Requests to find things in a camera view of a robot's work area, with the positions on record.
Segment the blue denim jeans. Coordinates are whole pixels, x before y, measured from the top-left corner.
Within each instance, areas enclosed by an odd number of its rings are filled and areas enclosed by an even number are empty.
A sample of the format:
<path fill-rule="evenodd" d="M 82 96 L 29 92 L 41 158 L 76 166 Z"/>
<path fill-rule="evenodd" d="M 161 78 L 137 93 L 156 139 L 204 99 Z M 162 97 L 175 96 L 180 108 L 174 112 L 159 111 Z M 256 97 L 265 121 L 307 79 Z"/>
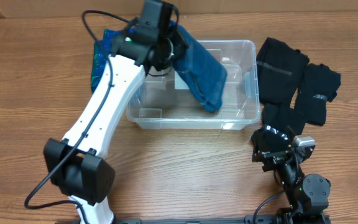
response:
<path fill-rule="evenodd" d="M 223 104 L 227 71 L 183 26 L 171 21 L 169 29 L 174 28 L 176 31 L 170 37 L 174 47 L 170 59 L 173 68 L 203 109 L 215 113 Z"/>

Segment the clear plastic storage bin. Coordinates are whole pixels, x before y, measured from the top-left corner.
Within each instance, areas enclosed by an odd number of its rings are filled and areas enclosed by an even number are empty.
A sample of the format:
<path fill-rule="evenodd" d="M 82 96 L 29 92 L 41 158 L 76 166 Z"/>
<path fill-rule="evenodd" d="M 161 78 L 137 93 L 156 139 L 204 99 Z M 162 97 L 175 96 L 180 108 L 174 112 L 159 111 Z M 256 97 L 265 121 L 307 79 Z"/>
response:
<path fill-rule="evenodd" d="M 174 73 L 148 76 L 126 109 L 143 129 L 242 130 L 259 122 L 260 101 L 255 45 L 250 40 L 202 40 L 201 45 L 226 69 L 219 111 L 203 109 L 190 90 L 176 90 Z"/>

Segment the blue sequin garment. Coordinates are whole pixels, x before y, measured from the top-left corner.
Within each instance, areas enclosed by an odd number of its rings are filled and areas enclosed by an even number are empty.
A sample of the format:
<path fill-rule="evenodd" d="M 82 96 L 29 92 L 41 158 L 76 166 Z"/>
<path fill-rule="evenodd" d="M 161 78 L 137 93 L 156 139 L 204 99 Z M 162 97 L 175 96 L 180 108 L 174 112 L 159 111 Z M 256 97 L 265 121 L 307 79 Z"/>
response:
<path fill-rule="evenodd" d="M 111 48 L 111 42 L 115 36 L 120 34 L 119 30 L 109 30 L 105 29 L 103 34 L 103 39 L 100 41 L 101 46 L 108 53 Z M 98 44 L 94 44 L 93 52 L 93 64 L 90 78 L 91 92 L 94 93 L 96 90 L 102 76 L 104 69 L 106 67 L 107 59 L 104 56 L 102 50 L 99 48 Z"/>

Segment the small black garment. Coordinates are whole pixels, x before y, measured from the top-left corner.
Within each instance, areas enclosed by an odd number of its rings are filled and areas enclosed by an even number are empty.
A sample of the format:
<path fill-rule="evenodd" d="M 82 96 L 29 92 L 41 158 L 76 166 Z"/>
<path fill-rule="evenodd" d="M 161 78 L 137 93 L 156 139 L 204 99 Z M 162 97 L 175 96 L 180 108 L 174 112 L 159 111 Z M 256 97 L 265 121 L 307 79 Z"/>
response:
<path fill-rule="evenodd" d="M 326 103 L 335 99 L 340 86 L 340 73 L 324 64 L 309 64 L 298 87 L 295 111 L 301 113 L 309 124 L 324 125 Z"/>

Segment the large black garment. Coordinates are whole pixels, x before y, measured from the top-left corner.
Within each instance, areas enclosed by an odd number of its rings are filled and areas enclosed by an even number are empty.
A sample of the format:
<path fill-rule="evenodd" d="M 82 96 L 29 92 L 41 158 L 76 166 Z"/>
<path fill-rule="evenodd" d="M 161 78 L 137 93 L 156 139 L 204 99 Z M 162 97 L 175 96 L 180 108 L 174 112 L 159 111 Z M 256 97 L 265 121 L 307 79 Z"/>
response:
<path fill-rule="evenodd" d="M 259 97 L 264 105 L 262 123 L 281 132 L 290 127 L 297 135 L 301 134 L 306 124 L 305 115 L 290 105 L 310 62 L 308 56 L 268 37 L 256 61 Z"/>

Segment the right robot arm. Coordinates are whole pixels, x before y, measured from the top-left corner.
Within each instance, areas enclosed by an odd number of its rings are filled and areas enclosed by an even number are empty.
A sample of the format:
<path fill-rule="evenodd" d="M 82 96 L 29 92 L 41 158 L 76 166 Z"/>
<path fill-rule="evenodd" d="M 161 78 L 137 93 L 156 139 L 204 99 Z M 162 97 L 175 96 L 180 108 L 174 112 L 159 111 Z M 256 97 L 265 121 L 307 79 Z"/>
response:
<path fill-rule="evenodd" d="M 324 210 L 328 208 L 331 183 L 319 174 L 304 174 L 300 164 L 310 158 L 315 149 L 311 136 L 296 135 L 291 128 L 283 133 L 264 125 L 254 131 L 253 162 L 261 162 L 264 172 L 273 172 L 281 191 L 264 200 L 246 223 L 330 223 Z M 261 208 L 285 194 L 288 207 L 279 208 L 274 215 L 259 215 Z"/>

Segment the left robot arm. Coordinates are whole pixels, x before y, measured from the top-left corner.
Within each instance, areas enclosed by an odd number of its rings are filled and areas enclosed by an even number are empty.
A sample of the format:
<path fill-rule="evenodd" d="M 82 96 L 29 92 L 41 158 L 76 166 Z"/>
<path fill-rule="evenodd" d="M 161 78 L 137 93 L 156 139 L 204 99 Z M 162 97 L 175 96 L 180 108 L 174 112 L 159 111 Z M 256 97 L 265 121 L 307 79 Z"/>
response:
<path fill-rule="evenodd" d="M 108 194 L 115 178 L 105 161 L 117 124 L 150 69 L 171 69 L 188 51 L 188 35 L 177 22 L 154 25 L 135 18 L 122 30 L 106 30 L 94 43 L 92 96 L 62 140 L 44 146 L 51 181 L 78 223 L 114 223 Z"/>

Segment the white label in bin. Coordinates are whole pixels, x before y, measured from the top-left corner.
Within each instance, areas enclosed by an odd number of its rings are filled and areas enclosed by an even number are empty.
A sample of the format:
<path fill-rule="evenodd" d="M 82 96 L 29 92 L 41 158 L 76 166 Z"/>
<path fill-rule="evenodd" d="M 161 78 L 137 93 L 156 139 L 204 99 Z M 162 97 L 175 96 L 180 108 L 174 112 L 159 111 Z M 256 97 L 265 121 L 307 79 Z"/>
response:
<path fill-rule="evenodd" d="M 188 90 L 189 87 L 186 82 L 179 76 L 177 72 L 174 73 L 174 87 L 176 90 Z"/>

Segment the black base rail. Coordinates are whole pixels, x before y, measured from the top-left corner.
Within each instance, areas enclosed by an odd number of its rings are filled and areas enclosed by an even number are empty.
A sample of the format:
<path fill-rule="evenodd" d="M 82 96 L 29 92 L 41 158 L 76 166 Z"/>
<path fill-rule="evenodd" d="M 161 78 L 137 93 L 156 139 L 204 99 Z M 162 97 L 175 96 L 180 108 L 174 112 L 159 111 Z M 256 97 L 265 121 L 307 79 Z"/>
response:
<path fill-rule="evenodd" d="M 276 215 L 257 215 L 255 219 L 257 224 L 279 224 L 285 223 L 284 219 L 278 218 Z M 63 223 L 80 223 L 79 220 L 71 222 L 56 222 L 59 224 Z M 199 220 L 141 220 L 141 219 L 117 219 L 115 218 L 112 221 L 113 224 L 253 224 L 253 215 L 246 215 L 244 218 L 210 218 L 210 219 L 199 219 Z M 318 224 L 331 224 L 329 216 L 322 218 L 309 218 L 301 221 L 300 219 L 295 219 L 291 223 L 318 223 Z"/>

